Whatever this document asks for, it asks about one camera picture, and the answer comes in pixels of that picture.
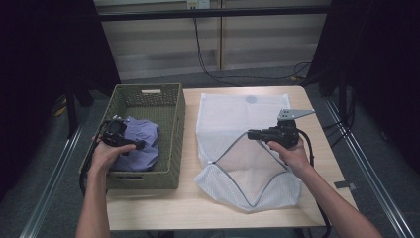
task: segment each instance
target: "mesh laundry bag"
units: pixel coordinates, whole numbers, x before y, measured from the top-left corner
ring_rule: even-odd
[[[212,198],[246,211],[297,203],[301,181],[260,141],[249,140],[249,129],[276,123],[287,95],[203,94],[197,121],[202,172],[195,182]]]

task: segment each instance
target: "wooden table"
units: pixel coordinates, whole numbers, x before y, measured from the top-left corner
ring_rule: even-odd
[[[195,136],[201,93],[288,94],[291,108],[312,109],[305,90],[299,86],[184,89],[186,114],[179,189],[109,190],[107,203],[111,230],[324,226],[316,202],[305,185],[297,205],[257,213],[220,204],[198,187],[193,180],[201,171]],[[335,181],[344,180],[316,114],[299,118],[296,124],[311,139],[318,173],[332,187]],[[347,188],[337,192],[356,207]]]

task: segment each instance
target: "forearm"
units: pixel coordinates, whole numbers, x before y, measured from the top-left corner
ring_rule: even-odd
[[[300,178],[325,211],[340,236],[381,237],[370,221],[340,197],[312,167],[308,167]]]
[[[105,193],[106,172],[89,171],[76,237],[110,237]]]

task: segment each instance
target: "human hand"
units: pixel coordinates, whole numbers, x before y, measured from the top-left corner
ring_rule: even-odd
[[[280,158],[291,167],[296,176],[300,177],[307,168],[310,168],[302,138],[299,138],[297,145],[290,149],[284,148],[275,141],[269,141],[267,144],[280,153]]]
[[[136,145],[130,144],[121,147],[112,147],[99,141],[92,155],[92,164],[90,169],[107,173],[120,154],[130,152],[136,149]]]

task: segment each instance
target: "purple cloth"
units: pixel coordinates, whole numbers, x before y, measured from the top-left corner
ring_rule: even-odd
[[[143,172],[147,171],[158,160],[159,126],[149,120],[137,120],[128,117],[124,137],[133,141],[146,141],[142,150],[133,150],[127,156],[120,155],[111,167],[111,171]]]

